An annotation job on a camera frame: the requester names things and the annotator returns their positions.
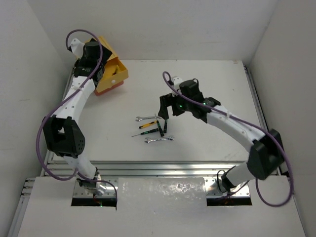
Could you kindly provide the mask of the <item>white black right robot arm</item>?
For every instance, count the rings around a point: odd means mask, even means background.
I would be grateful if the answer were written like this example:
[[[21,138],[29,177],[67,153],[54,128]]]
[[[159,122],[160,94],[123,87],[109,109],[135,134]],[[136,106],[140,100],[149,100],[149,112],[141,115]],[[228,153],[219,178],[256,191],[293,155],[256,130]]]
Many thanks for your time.
[[[234,138],[249,152],[246,162],[230,168],[221,176],[219,188],[223,193],[246,181],[265,180],[284,162],[283,155],[275,144],[275,141],[281,142],[276,130],[272,129],[266,135],[257,128],[232,119],[218,100],[203,96],[197,79],[183,81],[179,77],[173,77],[167,83],[173,88],[173,92],[159,98],[160,117],[169,118],[168,107],[172,108],[174,116],[190,112],[195,118]]]

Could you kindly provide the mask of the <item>green black screwdriver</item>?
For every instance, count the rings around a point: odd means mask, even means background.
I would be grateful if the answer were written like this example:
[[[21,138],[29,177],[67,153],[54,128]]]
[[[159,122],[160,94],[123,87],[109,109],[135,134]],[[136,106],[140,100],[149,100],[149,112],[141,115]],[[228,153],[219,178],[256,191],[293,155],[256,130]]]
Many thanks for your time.
[[[148,130],[148,131],[145,131],[145,132],[141,132],[141,133],[136,134],[136,135],[132,135],[132,137],[139,136],[139,135],[147,135],[147,134],[156,133],[156,132],[159,132],[158,128],[151,129],[151,130]]]
[[[164,133],[167,132],[167,124],[168,124],[168,119],[165,119],[165,121],[164,121],[164,127],[163,127],[163,132],[164,132]]]
[[[162,127],[161,127],[161,124],[160,124],[160,122],[159,122],[159,120],[158,120],[157,115],[155,115],[155,118],[156,118],[156,122],[157,122],[157,125],[158,125],[158,131],[159,131],[159,133],[160,133],[160,136],[161,136],[161,137],[164,137],[164,132],[163,132],[163,130],[162,130]]]

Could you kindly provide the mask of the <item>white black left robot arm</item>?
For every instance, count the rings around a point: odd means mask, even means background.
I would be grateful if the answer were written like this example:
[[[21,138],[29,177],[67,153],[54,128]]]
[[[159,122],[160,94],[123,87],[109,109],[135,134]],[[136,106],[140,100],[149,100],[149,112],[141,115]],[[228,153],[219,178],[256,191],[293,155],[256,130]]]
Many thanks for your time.
[[[78,58],[72,84],[63,104],[45,122],[44,137],[48,149],[77,172],[79,185],[93,196],[101,196],[106,192],[107,185],[101,183],[98,169],[83,153],[85,137],[79,127],[79,118],[89,96],[103,77],[104,66],[112,52],[95,39],[86,43],[73,39],[69,50]]]

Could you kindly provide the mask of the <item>small yellow utility knife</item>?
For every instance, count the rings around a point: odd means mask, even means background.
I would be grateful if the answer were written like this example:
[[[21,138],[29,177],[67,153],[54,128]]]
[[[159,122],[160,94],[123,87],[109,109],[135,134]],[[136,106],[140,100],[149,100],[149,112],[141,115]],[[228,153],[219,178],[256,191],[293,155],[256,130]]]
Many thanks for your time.
[[[157,121],[156,121],[156,120],[155,120],[155,121],[152,121],[152,122],[150,122],[150,123],[146,123],[146,124],[144,124],[144,125],[139,126],[139,129],[147,128],[147,127],[150,127],[150,126],[152,126],[152,125],[154,125],[154,124],[157,124]]]

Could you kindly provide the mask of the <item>yellow top drawer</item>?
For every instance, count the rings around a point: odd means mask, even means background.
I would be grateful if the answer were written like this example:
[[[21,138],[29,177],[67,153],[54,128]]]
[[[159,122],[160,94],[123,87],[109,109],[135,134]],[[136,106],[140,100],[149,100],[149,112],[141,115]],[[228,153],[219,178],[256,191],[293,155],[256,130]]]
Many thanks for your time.
[[[128,69],[125,65],[120,60],[118,65],[120,67],[120,72],[113,76],[112,74],[116,65],[106,63],[104,66],[105,71],[103,73],[103,77],[99,81],[96,89],[107,89],[128,78]]]

